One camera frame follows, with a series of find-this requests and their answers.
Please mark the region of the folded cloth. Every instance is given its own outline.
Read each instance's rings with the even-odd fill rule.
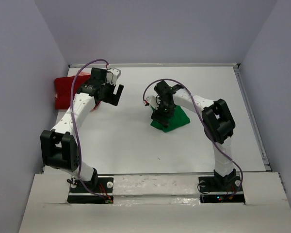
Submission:
[[[78,76],[73,89],[73,95],[76,94],[78,88],[85,83],[91,75]],[[57,92],[57,98],[55,100],[55,109],[68,109],[70,107],[70,91],[74,76],[61,77],[55,79],[55,88]]]

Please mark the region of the gray wall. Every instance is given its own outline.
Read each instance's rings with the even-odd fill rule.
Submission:
[[[279,0],[241,65],[271,166],[291,205],[291,0]]]
[[[18,232],[66,68],[33,0],[0,0],[0,233]]]
[[[239,63],[276,0],[35,0],[64,58]]]

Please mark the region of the purple cable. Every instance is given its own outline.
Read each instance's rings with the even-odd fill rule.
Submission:
[[[95,63],[95,62],[105,62],[106,63],[106,67],[109,65],[109,63],[105,60],[105,59],[96,59],[93,60],[91,62],[86,63],[85,65],[82,66],[81,69],[79,69],[79,71],[77,72],[76,76],[74,77],[73,81],[72,81],[72,85],[71,85],[71,92],[70,92],[70,109],[71,109],[71,118],[72,118],[72,124],[73,124],[73,128],[74,128],[74,132],[75,132],[75,136],[76,136],[76,140],[78,143],[78,150],[79,150],[79,171],[78,171],[78,179],[81,182],[81,184],[83,185],[83,187],[85,188],[85,190],[91,194],[94,194],[98,197],[104,197],[103,195],[99,195],[97,193],[94,193],[93,191],[91,191],[86,184],[84,183],[84,181],[81,179],[81,168],[82,168],[82,153],[81,153],[81,144],[80,144],[80,138],[79,138],[79,133],[78,133],[78,128],[77,128],[77,124],[76,124],[76,119],[74,117],[74,113],[73,113],[73,90],[74,90],[74,84],[79,76],[79,74],[81,73],[81,71],[87,67],[88,65]]]
[[[242,175],[242,177],[241,177],[241,182],[240,182],[238,188],[235,190],[235,192],[234,192],[233,194],[229,195],[226,199],[228,199],[228,198],[234,196],[237,192],[239,192],[240,188],[242,187],[242,184],[243,184],[243,170],[241,169],[241,167],[240,167],[240,166],[239,166],[239,165],[238,165],[238,164],[237,164],[237,163],[236,163],[236,162],[235,162],[235,161],[234,161],[230,156],[228,156],[226,153],[224,153],[224,152],[223,152],[223,151],[218,147],[218,145],[215,143],[215,141],[214,141],[214,139],[213,139],[213,137],[212,137],[212,135],[211,135],[211,133],[210,133],[210,130],[208,129],[207,125],[203,122],[203,119],[202,119],[202,117],[201,117],[201,115],[200,115],[200,113],[199,113],[199,111],[198,111],[198,107],[197,107],[197,105],[196,105],[196,103],[195,103],[195,100],[194,100],[194,98],[193,98],[191,92],[189,91],[189,89],[188,89],[185,85],[183,85],[182,83],[180,83],[180,82],[178,82],[177,80],[174,80],[174,79],[158,79],[158,80],[156,80],[156,81],[154,81],[154,82],[151,82],[151,83],[146,87],[146,89],[145,89],[145,91],[144,91],[144,93],[143,93],[143,100],[146,101],[146,99],[145,99],[146,91],[147,91],[147,90],[148,90],[148,89],[149,89],[149,88],[150,88],[154,83],[157,83],[157,82],[160,82],[160,81],[172,81],[172,82],[175,82],[175,83],[177,83],[177,84],[183,86],[184,90],[186,90],[186,91],[188,92],[188,94],[190,95],[190,97],[191,97],[191,100],[192,100],[192,103],[193,103],[194,109],[195,109],[195,111],[196,111],[196,113],[197,113],[197,116],[198,116],[200,122],[202,123],[202,125],[203,125],[203,127],[204,127],[204,129],[205,129],[205,131],[206,131],[206,134],[209,136],[210,141],[214,144],[214,146],[218,149],[218,151],[219,151],[223,156],[225,156],[225,157],[226,157],[229,161],[231,161],[231,162],[232,162],[236,167],[238,167],[239,172],[240,172],[241,175]]]

